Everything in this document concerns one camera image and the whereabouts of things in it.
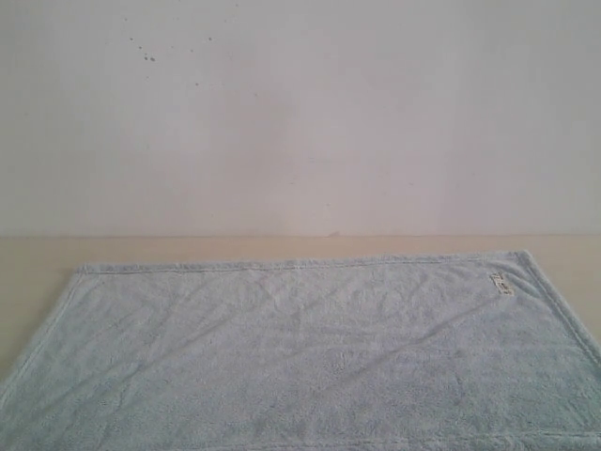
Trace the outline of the light blue terry towel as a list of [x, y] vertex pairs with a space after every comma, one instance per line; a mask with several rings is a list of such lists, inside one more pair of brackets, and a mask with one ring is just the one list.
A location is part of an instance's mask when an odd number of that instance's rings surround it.
[[5, 450], [596, 450], [600, 348], [525, 251], [80, 267]]

